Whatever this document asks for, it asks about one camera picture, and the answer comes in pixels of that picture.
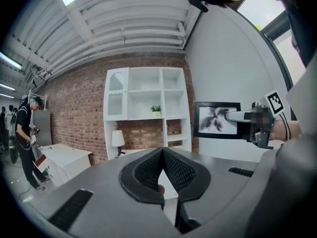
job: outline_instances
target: robotic arm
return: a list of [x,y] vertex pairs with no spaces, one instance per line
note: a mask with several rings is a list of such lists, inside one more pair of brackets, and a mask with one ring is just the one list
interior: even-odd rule
[[269,133],[275,118],[285,110],[276,90],[266,94],[261,102],[253,102],[249,111],[228,112],[227,121],[237,122],[242,127],[242,139],[252,142],[259,148],[273,149],[268,146]]

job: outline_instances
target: black vent slot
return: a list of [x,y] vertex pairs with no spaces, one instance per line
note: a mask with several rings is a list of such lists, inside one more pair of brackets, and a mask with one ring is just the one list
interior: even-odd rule
[[80,189],[50,218],[50,222],[63,231],[68,231],[93,193]]
[[238,174],[238,175],[245,176],[245,177],[251,177],[254,173],[254,171],[251,171],[251,170],[240,169],[240,168],[235,168],[235,167],[229,168],[228,171],[233,172],[233,173]]

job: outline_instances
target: brick wall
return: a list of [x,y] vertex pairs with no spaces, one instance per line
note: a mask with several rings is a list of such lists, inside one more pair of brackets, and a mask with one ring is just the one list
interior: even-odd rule
[[[103,122],[103,101],[108,69],[140,66],[184,68],[193,132],[194,89],[188,63],[183,55],[169,53],[123,54],[95,60],[68,71],[43,87],[38,94],[48,95],[52,113],[53,144],[92,151],[92,164],[107,160]],[[145,149],[163,145],[161,120],[120,121],[125,149]],[[180,123],[173,126],[180,129]],[[192,138],[192,150],[199,142]]]

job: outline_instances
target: qr code tag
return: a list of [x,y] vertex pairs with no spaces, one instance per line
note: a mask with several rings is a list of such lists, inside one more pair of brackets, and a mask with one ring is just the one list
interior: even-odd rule
[[284,105],[276,90],[266,94],[265,98],[267,100],[267,104],[271,109],[273,117],[278,116],[280,113],[284,111]]

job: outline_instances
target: cap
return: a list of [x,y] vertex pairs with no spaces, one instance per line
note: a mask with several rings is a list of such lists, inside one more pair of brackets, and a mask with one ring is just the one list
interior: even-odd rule
[[42,99],[40,97],[34,97],[30,100],[30,102],[32,101],[35,101],[39,105],[40,108],[42,107]]

